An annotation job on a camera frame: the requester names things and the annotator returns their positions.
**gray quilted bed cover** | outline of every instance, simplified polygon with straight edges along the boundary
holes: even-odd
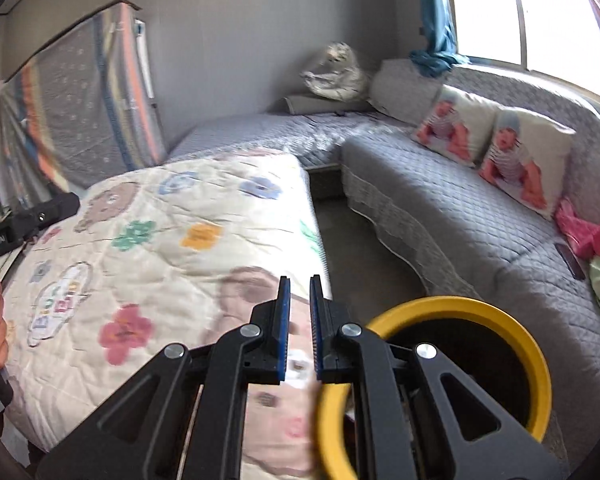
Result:
[[[379,113],[253,114],[221,118],[193,128],[167,162],[264,147],[295,155],[305,169],[319,168],[340,164],[340,146],[349,137],[403,128],[403,124]]]
[[[600,437],[600,313],[588,283],[574,280],[557,253],[555,225],[405,134],[350,139],[343,159],[350,206],[432,294],[493,304],[538,341],[578,465]]]

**baby print pillow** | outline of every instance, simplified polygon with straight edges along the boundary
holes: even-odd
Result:
[[[412,139],[464,166],[475,167],[489,143],[501,105],[444,85]]]
[[[504,107],[480,176],[550,220],[562,194],[574,135],[549,117]]]

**window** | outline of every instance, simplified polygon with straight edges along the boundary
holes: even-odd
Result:
[[[600,30],[589,0],[452,0],[458,52],[544,73],[600,96]]]

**quilted blanket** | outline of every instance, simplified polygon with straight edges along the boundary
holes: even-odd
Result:
[[[173,341],[190,348],[248,322],[292,283],[286,381],[249,390],[243,477],[307,476],[312,456],[308,285],[328,277],[298,160],[222,154],[115,176],[46,232],[5,294],[7,417],[49,450]]]

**white bag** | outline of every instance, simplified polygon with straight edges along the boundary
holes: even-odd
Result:
[[[331,43],[300,76],[311,92],[335,101],[365,99],[371,82],[371,73],[346,43]]]

